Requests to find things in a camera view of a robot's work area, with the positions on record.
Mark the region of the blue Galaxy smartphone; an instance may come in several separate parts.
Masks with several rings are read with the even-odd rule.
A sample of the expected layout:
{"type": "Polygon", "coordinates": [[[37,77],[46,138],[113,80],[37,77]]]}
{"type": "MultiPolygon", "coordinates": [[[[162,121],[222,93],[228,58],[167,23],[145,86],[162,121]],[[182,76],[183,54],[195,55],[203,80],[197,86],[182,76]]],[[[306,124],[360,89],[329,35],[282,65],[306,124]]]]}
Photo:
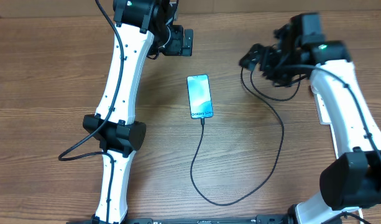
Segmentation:
{"type": "Polygon", "coordinates": [[[207,74],[189,76],[186,81],[191,118],[212,118],[214,111],[207,74]]]}

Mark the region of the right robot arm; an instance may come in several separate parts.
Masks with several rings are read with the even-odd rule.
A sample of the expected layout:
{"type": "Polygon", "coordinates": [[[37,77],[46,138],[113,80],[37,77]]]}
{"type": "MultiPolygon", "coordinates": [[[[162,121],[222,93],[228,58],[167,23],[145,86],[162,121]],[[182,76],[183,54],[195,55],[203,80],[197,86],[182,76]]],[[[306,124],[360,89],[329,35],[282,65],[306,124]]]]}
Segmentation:
{"type": "Polygon", "coordinates": [[[381,131],[346,45],[326,40],[317,12],[292,17],[274,36],[275,45],[253,45],[240,59],[241,68],[259,69],[277,87],[309,80],[337,158],[322,171],[314,196],[285,215],[259,215],[257,223],[340,223],[359,209],[381,204],[381,131]]]}

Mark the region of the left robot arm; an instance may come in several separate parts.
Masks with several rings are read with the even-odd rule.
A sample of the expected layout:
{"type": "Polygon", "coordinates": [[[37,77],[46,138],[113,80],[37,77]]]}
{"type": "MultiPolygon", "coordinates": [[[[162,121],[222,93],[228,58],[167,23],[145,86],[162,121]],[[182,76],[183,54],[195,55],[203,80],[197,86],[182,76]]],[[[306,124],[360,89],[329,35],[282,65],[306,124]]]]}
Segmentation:
{"type": "Polygon", "coordinates": [[[103,97],[83,127],[99,141],[103,180],[90,223],[124,223],[132,161],[146,125],[135,119],[135,101],[147,59],[192,55],[193,30],[175,25],[178,2],[114,1],[114,50],[103,97]]]}

